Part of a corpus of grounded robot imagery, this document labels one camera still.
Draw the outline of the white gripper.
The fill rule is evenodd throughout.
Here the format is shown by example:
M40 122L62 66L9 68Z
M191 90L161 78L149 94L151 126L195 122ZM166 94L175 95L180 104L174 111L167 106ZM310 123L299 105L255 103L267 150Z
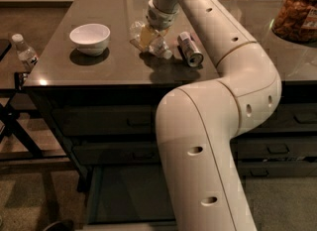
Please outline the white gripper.
M142 52L157 52L161 46L159 31L168 29L174 22L179 12L178 4L164 11L159 9L154 0L148 3L146 18L150 25L143 25L139 34L139 48Z

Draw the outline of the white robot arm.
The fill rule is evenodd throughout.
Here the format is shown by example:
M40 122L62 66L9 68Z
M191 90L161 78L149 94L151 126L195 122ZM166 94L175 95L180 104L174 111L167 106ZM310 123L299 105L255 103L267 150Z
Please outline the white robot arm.
M218 0L150 0L149 22L167 29L177 11L219 73L173 89L158 105L158 151L178 231L257 231L230 141L276 109L279 73Z

